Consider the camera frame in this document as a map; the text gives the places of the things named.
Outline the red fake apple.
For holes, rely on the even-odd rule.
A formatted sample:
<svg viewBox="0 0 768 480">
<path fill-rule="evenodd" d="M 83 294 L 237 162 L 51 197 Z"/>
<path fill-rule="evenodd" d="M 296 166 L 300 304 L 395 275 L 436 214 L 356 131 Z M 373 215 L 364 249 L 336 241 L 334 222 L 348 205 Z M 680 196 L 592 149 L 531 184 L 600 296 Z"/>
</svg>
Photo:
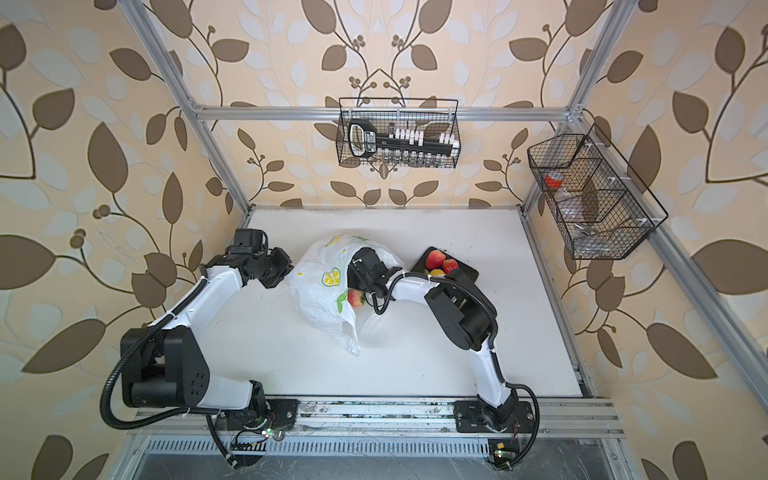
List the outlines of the red fake apple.
<svg viewBox="0 0 768 480">
<path fill-rule="evenodd" d="M 357 289 L 349 289 L 347 292 L 347 301 L 352 308 L 359 308 L 365 304 L 364 293 Z"/>
<path fill-rule="evenodd" d="M 442 269 L 444 262 L 447 260 L 445 253 L 438 249 L 431 250 L 425 260 L 425 268 L 428 271 Z"/>
</svg>

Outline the white plastic bag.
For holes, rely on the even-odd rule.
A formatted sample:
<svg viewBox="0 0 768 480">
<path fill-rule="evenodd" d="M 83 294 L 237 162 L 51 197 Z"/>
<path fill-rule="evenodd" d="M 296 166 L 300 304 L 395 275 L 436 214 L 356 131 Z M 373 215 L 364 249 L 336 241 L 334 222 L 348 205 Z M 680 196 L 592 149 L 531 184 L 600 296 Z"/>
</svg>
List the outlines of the white plastic bag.
<svg viewBox="0 0 768 480">
<path fill-rule="evenodd" d="M 349 354 L 360 354 L 360 327 L 373 315 L 362 313 L 349 302 L 348 267 L 358 251 L 370 248 L 388 268 L 403 263 L 384 245 L 363 236 L 341 233 L 314 243 L 285 278 L 285 284 L 301 318 L 315 329 L 335 338 Z"/>
</svg>

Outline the red fake strawberry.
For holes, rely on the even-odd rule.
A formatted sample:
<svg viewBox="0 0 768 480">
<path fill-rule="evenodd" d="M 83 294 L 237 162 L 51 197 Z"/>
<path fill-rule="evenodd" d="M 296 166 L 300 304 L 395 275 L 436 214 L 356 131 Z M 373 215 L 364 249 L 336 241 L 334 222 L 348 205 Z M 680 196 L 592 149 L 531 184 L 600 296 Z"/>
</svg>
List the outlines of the red fake strawberry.
<svg viewBox="0 0 768 480">
<path fill-rule="evenodd" d="M 445 272 L 445 275 L 447 275 L 452 271 L 459 269 L 458 261 L 455 259 L 446 259 L 440 269 L 442 269 Z"/>
</svg>

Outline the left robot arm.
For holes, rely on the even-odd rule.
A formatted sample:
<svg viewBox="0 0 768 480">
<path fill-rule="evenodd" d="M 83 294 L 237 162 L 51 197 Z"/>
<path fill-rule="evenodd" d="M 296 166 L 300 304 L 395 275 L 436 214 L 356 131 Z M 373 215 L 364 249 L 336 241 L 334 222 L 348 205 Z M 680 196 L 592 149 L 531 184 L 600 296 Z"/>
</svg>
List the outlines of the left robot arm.
<svg viewBox="0 0 768 480">
<path fill-rule="evenodd" d="M 266 420 L 262 385 L 211 373 L 197 341 L 231 297 L 250 281 L 276 287 L 291 271 L 288 254 L 258 229 L 239 229 L 221 255 L 200 266 L 200 278 L 160 319 L 128 330 L 121 357 L 102 389 L 102 421 L 116 430 L 139 429 L 179 415 L 240 412 Z"/>
</svg>

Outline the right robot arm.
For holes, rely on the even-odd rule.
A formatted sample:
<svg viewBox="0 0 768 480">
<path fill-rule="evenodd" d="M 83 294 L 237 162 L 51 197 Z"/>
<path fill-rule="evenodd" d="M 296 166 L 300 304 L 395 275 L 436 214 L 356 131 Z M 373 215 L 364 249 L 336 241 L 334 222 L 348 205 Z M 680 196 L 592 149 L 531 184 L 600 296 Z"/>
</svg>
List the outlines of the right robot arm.
<svg viewBox="0 0 768 480">
<path fill-rule="evenodd" d="M 355 253 L 347 267 L 348 284 L 366 296 L 375 313 L 397 301 L 425 305 L 447 339 L 469 354 L 477 394 L 456 407 L 459 427 L 535 436 L 538 399 L 530 387 L 504 377 L 495 350 L 498 313 L 477 287 L 477 277 L 474 268 L 437 248 L 426 250 L 412 270 L 387 267 L 370 247 Z"/>
</svg>

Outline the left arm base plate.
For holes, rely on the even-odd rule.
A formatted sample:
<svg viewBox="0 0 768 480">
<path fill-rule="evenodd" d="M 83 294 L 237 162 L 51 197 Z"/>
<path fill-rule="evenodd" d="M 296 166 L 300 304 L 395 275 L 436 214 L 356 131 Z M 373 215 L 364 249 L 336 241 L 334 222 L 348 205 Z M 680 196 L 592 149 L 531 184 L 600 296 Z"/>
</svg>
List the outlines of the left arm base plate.
<svg viewBox="0 0 768 480">
<path fill-rule="evenodd" d="M 223 427 L 226 431 L 290 430 L 298 418 L 299 400 L 294 398 L 268 398 L 264 407 L 227 411 Z"/>
</svg>

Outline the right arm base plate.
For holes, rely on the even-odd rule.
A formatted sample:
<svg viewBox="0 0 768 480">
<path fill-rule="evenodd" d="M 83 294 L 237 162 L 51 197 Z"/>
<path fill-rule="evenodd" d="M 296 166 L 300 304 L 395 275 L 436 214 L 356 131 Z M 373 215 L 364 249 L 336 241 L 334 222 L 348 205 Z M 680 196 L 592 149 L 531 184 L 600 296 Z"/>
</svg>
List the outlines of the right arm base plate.
<svg viewBox="0 0 768 480">
<path fill-rule="evenodd" d="M 525 401 L 496 408 L 480 399 L 459 400 L 453 403 L 453 416 L 460 433 L 532 434 L 538 428 L 532 405 Z"/>
</svg>

